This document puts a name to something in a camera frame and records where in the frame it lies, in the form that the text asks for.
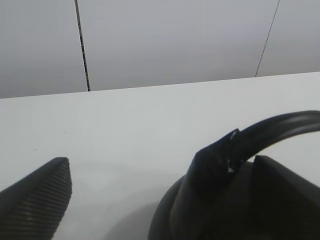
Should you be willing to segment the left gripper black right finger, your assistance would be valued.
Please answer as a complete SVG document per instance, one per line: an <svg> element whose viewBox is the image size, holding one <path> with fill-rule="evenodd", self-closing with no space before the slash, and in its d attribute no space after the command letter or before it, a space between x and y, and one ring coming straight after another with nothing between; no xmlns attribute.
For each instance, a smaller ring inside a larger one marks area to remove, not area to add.
<svg viewBox="0 0 320 240"><path fill-rule="evenodd" d="M255 157L249 182L254 221L268 240L320 238L320 188L276 160Z"/></svg>

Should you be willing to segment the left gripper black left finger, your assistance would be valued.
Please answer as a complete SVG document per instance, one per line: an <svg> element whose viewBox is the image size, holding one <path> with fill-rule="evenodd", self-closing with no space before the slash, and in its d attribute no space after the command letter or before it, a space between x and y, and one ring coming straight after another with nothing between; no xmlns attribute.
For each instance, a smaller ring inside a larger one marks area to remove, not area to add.
<svg viewBox="0 0 320 240"><path fill-rule="evenodd" d="M71 196L69 159L56 157L0 192L0 238L53 239Z"/></svg>

